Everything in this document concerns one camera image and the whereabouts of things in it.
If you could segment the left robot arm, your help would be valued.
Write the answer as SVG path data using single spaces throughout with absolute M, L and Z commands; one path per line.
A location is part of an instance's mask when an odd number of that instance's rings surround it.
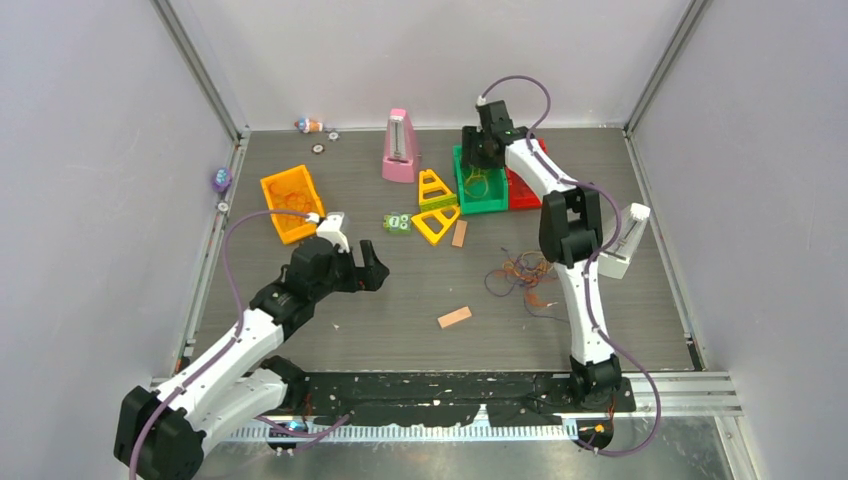
M 113 455 L 131 477 L 192 479 L 205 457 L 251 419 L 298 412 L 305 374 L 275 350 L 311 320 L 332 293 L 374 292 L 390 274 L 369 240 L 363 262 L 331 241 L 303 241 L 280 276 L 260 289 L 233 327 L 194 363 L 158 387 L 124 397 Z

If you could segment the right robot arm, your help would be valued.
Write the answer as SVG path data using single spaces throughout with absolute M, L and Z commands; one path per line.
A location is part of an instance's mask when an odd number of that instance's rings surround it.
M 515 126 L 504 101 L 479 98 L 476 111 L 479 125 L 462 129 L 462 163 L 508 169 L 539 199 L 539 247 L 562 286 L 571 328 L 569 398 L 596 410 L 622 382 L 598 282 L 604 240 L 600 194 L 567 175 L 528 128 Z

